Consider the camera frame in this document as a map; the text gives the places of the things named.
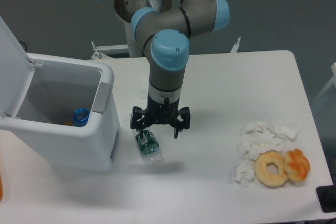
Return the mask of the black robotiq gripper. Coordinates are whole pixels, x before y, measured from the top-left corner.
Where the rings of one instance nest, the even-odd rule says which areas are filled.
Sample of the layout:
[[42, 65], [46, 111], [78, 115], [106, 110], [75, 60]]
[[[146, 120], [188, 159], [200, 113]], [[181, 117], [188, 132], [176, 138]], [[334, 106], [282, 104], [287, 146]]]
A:
[[190, 128], [190, 108], [186, 106], [178, 110], [179, 101], [164, 104], [148, 96], [146, 109], [138, 106], [132, 108], [130, 128], [139, 132], [142, 138], [147, 127], [169, 124], [174, 128], [174, 138], [178, 138], [179, 132]]

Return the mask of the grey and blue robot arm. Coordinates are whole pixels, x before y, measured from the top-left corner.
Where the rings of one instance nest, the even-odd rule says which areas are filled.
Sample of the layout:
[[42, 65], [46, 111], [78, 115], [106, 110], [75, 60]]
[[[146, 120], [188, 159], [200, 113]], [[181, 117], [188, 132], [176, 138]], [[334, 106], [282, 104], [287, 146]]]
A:
[[140, 134], [153, 124], [168, 124], [175, 134], [190, 127], [190, 110], [179, 108], [189, 39], [227, 26], [226, 0], [180, 0], [177, 9], [161, 11], [149, 0], [128, 0], [116, 9], [130, 24], [138, 48], [150, 64], [146, 109], [134, 107], [130, 126]]

